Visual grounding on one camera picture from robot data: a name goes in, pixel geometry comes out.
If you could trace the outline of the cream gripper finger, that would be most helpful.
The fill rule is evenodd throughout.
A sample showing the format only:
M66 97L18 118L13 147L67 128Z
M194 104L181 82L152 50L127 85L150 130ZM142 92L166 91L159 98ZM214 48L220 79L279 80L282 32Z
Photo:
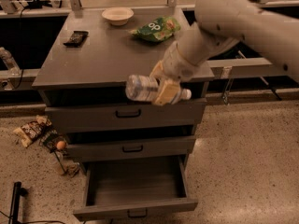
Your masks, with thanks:
M164 76L163 62L162 61L157 62L149 75L151 77L161 79Z
M172 79L162 78L160 80L158 93L153 99L154 105L166 105L170 103L180 90L180 85Z

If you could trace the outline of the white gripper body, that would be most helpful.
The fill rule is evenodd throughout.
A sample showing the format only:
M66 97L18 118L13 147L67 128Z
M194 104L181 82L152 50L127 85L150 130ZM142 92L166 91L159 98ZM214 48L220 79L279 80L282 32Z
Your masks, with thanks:
M189 81L198 71L202 59L199 44L173 42L163 57L164 74L178 81Z

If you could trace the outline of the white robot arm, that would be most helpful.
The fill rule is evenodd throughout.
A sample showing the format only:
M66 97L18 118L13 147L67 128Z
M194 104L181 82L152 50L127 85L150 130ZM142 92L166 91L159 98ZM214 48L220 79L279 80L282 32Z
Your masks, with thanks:
M150 75L159 80L155 105L173 104L180 84L199 66L242 42L299 81L299 20L256 7L249 0L197 0L196 22L165 51Z

